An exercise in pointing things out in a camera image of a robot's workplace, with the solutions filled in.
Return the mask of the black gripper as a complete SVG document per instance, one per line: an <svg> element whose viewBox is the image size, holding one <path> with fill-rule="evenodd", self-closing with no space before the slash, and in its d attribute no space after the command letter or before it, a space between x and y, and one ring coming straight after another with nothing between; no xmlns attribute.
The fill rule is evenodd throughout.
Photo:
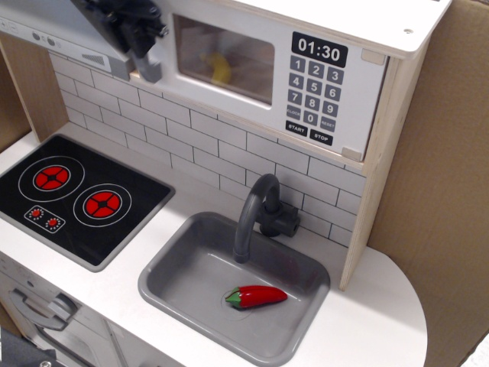
<svg viewBox="0 0 489 367"><path fill-rule="evenodd" d="M156 37L168 34L161 10L153 1L74 1L93 15L99 33L115 48L145 57Z"/></svg>

